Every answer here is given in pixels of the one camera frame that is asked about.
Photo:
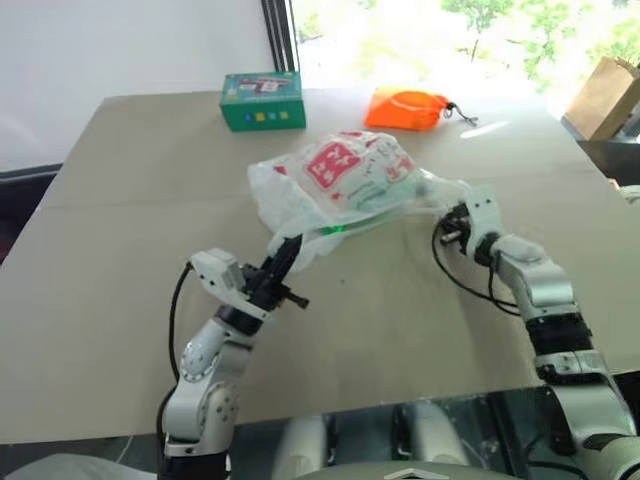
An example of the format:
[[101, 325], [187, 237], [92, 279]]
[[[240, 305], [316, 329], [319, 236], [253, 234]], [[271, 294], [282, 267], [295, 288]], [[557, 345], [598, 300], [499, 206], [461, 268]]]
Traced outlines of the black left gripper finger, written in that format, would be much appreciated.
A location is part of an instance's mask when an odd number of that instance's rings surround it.
[[282, 283], [295, 263], [303, 242], [303, 235], [286, 237], [275, 254], [275, 280]]
[[274, 254], [262, 263], [261, 271], [269, 281], [282, 282], [296, 259], [296, 239], [285, 238]]

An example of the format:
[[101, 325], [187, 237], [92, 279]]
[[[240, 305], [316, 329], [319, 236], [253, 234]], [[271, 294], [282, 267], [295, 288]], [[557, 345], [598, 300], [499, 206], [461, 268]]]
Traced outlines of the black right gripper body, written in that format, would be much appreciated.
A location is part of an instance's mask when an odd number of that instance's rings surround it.
[[456, 244], [461, 253], [468, 253], [471, 240], [471, 215], [449, 213], [442, 217], [436, 227], [436, 243], [440, 246]]

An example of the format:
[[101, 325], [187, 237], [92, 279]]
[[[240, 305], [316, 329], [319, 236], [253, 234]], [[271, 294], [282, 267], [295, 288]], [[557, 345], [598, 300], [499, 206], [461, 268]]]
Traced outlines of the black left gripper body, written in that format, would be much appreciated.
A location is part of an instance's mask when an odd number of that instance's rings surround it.
[[258, 268], [250, 264], [242, 266], [242, 274], [245, 286], [242, 291], [249, 298], [249, 302], [264, 311], [273, 311], [285, 300], [288, 300], [301, 309], [309, 306], [309, 300], [295, 294], [290, 287], [284, 284], [289, 273], [289, 267], [269, 266]]

